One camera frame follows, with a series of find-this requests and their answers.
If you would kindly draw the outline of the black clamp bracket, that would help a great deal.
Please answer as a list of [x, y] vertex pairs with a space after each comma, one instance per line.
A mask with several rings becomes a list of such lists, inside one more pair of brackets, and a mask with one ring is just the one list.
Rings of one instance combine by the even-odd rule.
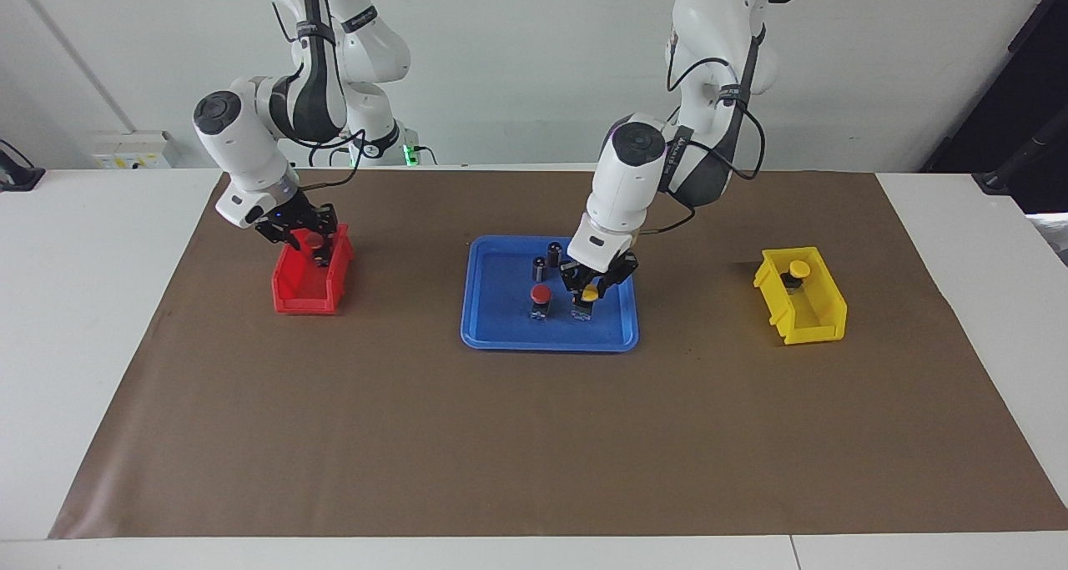
[[0, 191], [31, 191], [46, 172], [22, 151], [0, 138]]

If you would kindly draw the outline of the white wall socket strip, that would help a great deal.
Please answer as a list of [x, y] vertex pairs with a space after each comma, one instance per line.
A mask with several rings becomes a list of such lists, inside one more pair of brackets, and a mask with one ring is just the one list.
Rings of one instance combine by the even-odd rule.
[[132, 133], [95, 133], [90, 140], [92, 159], [99, 169], [174, 169], [177, 153], [163, 130]]

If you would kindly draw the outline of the brown table mat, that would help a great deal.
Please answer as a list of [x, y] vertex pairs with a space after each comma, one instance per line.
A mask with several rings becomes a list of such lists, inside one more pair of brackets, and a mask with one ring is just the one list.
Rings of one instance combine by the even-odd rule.
[[[572, 229], [586, 174], [373, 171], [325, 191], [336, 316], [211, 204], [53, 538], [1063, 531], [1068, 507], [871, 174], [772, 172], [638, 243], [637, 349], [477, 351], [466, 262]], [[844, 338], [787, 346], [753, 280], [815, 247]]]

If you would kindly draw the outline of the blue plastic tray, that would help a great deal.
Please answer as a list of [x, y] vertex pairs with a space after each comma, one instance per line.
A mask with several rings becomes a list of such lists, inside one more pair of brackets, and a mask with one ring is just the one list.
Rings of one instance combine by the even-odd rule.
[[547, 270], [552, 291], [546, 319], [531, 317], [533, 262], [565, 236], [483, 235], [473, 240], [466, 267], [461, 338], [473, 349], [560, 353], [626, 353], [637, 348], [634, 281], [615, 285], [592, 308], [590, 320], [572, 316], [572, 294], [556, 269]]

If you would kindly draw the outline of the black tripod leg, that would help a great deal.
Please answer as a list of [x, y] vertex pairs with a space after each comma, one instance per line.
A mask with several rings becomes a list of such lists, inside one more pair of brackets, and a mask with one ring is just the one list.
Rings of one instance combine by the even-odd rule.
[[1050, 139], [1048, 143], [1037, 137], [1030, 138], [1005, 162], [992, 170], [973, 172], [971, 178], [988, 196], [1010, 197], [1012, 195], [1010, 183], [1017, 174], [1022, 174], [1046, 155], [1063, 148], [1065, 144], [1068, 144], [1068, 134]]

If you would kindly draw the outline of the grey crinkled sheet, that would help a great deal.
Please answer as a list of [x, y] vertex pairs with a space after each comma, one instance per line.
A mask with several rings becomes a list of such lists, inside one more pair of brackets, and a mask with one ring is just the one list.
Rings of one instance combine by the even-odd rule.
[[1026, 217], [1045, 236], [1045, 242], [1051, 246], [1058, 259], [1068, 267], [1068, 212], [1027, 213]]

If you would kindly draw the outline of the black backdrop panel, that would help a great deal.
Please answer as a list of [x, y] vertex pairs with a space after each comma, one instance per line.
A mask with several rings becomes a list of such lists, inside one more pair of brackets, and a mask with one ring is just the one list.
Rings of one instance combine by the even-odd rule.
[[[1068, 134], [1068, 0], [1041, 0], [1007, 50], [990, 88], [920, 167], [922, 174], [992, 170], [1030, 138], [1048, 143]], [[1068, 212], [1068, 144], [1010, 184], [1023, 212]]]

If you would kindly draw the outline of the white wall conduit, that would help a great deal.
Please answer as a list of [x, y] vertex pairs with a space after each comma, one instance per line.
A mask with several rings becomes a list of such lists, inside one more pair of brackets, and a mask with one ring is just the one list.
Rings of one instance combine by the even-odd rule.
[[53, 15], [46, 9], [42, 0], [23, 0], [31, 10], [31, 14], [38, 20], [42, 25], [43, 30], [49, 34], [49, 38], [58, 46], [63, 52], [63, 56], [75, 68], [77, 75], [85, 83], [87, 88], [91, 88], [96, 98], [103, 102], [104, 106], [109, 110], [110, 116], [117, 121], [117, 124], [123, 126], [123, 133], [134, 133], [137, 130], [134, 120], [129, 117], [129, 114], [122, 109], [119, 105], [117, 99], [110, 93], [109, 88], [103, 83], [99, 76], [90, 67], [84, 57], [79, 52], [73, 42], [69, 39], [68, 35], [64, 30], [56, 23]]

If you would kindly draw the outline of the yellow plastic bin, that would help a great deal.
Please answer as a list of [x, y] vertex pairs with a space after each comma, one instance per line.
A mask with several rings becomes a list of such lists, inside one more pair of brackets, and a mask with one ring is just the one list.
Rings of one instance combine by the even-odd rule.
[[[787, 346], [842, 341], [848, 307], [819, 250], [767, 248], [760, 254], [753, 287], [760, 292], [779, 338]], [[802, 289], [787, 292], [779, 275], [794, 260], [808, 262], [812, 274]]]

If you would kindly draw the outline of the red plastic bin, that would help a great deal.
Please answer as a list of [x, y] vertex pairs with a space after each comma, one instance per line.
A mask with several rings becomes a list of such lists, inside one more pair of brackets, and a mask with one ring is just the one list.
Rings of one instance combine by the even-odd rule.
[[310, 229], [295, 229], [300, 248], [283, 246], [272, 274], [274, 311], [282, 315], [335, 315], [346, 294], [347, 275], [355, 254], [350, 225], [340, 224], [333, 235], [330, 262], [317, 265]]

